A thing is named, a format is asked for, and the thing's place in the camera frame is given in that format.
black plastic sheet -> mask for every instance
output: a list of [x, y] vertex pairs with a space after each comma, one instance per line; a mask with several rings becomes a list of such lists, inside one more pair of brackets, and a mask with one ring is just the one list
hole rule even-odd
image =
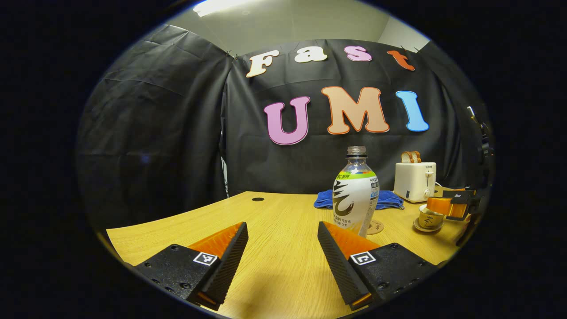
[[164, 26], [102, 76], [77, 142], [79, 185], [96, 228], [144, 223], [226, 198], [219, 103], [231, 61], [194, 33]]
[[[372, 61], [348, 59], [344, 48], [351, 45], [366, 48]], [[307, 46], [322, 47], [328, 58], [295, 62], [297, 49]], [[280, 54], [266, 73], [247, 78], [249, 58], [274, 49]], [[407, 56], [416, 70], [402, 68], [387, 54], [391, 50]], [[366, 146], [368, 164], [384, 190], [393, 188], [395, 163], [407, 150], [436, 162], [437, 181], [444, 186], [476, 183], [480, 138], [465, 105], [480, 99], [468, 93], [464, 75], [448, 80], [460, 71], [434, 44], [423, 51], [358, 40], [309, 40], [235, 60], [184, 29], [164, 26], [154, 31], [102, 76], [81, 118], [77, 167], [91, 223], [104, 233], [226, 198], [221, 155], [230, 195], [327, 190], [351, 145]], [[354, 100], [361, 88], [378, 88], [390, 130], [329, 134], [329, 101], [321, 93], [327, 86], [343, 87]], [[417, 93], [427, 131], [406, 128], [408, 115], [395, 95], [404, 90]], [[291, 132], [297, 124], [289, 102], [299, 96], [311, 99], [308, 134], [294, 145], [275, 144], [264, 107], [284, 103], [282, 128]]]
[[[354, 62], [344, 48], [362, 46], [373, 59]], [[298, 48], [319, 46], [328, 58], [297, 63]], [[278, 50], [264, 74], [247, 78], [251, 56]], [[402, 68], [388, 51], [408, 57], [416, 68]], [[376, 87], [390, 130], [371, 133], [362, 128], [344, 135], [331, 135], [328, 98], [321, 93], [327, 86], [341, 86], [356, 101], [363, 87]], [[397, 91], [413, 91], [423, 118], [425, 132], [406, 128], [408, 115]], [[282, 128], [296, 127], [291, 99], [309, 96], [308, 134], [294, 145], [278, 145], [270, 140], [264, 107], [283, 102]], [[309, 40], [282, 44], [252, 52], [232, 63], [223, 97], [224, 135], [229, 194], [243, 191], [317, 194], [330, 189], [337, 173], [346, 164], [346, 148], [364, 145], [368, 165], [376, 172], [380, 186], [392, 190], [395, 163], [404, 151], [417, 150], [423, 161], [437, 163], [437, 181], [444, 186], [463, 186], [462, 143], [455, 106], [446, 88], [418, 54], [390, 45], [359, 40]]]

green label stripe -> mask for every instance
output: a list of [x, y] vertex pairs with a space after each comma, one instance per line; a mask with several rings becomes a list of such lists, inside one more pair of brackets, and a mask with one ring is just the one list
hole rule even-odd
[[376, 176], [376, 173], [373, 171], [362, 171], [356, 174], [351, 174], [346, 171], [342, 171], [338, 174], [336, 179], [358, 179], [358, 178], [371, 178]]

coaster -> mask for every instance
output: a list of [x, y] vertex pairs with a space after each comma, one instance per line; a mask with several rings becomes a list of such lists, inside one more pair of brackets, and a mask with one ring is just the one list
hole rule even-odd
[[416, 218], [416, 219], [413, 221], [413, 226], [414, 226], [415, 228], [417, 228], [417, 230], [420, 230], [420, 231], [422, 231], [422, 232], [428, 232], [428, 233], [429, 233], [429, 232], [435, 232], [436, 230], [438, 230], [438, 229], [440, 229], [441, 227], [443, 227], [443, 222], [441, 222], [439, 225], [437, 225], [437, 227], [434, 227], [434, 228], [423, 228], [423, 227], [420, 226], [420, 219], [419, 219], [419, 217], [418, 217], [418, 218]]
[[368, 225], [368, 231], [366, 232], [366, 234], [374, 235], [374, 234], [378, 234], [383, 230], [384, 230], [384, 224], [380, 223], [377, 220], [371, 220], [370, 224]]

wooden table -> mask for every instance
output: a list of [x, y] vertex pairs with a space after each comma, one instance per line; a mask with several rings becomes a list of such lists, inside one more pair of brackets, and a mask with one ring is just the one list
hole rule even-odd
[[[443, 189], [448, 188], [437, 187], [438, 191]], [[333, 211], [314, 208], [316, 197], [245, 192], [165, 219], [108, 229], [107, 233], [120, 257], [137, 265], [170, 244], [188, 246], [245, 221], [248, 244], [217, 313], [231, 318], [337, 318], [352, 311], [341, 298], [317, 239], [319, 221], [332, 223]], [[265, 200], [255, 202], [252, 198]], [[379, 245], [397, 242], [434, 265], [450, 259], [458, 250], [455, 243], [467, 222], [445, 220], [437, 232], [419, 232], [413, 220], [422, 204], [405, 202], [405, 210], [375, 211], [373, 219], [381, 221], [384, 230], [367, 238]]]

blue letter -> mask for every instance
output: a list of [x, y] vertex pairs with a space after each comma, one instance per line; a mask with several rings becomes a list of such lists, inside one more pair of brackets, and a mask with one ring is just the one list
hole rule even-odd
[[406, 125], [408, 130], [413, 132], [423, 132], [429, 129], [421, 116], [420, 106], [417, 104], [417, 94], [411, 91], [398, 91], [396, 96], [404, 102], [405, 111], [408, 113], [409, 122]]

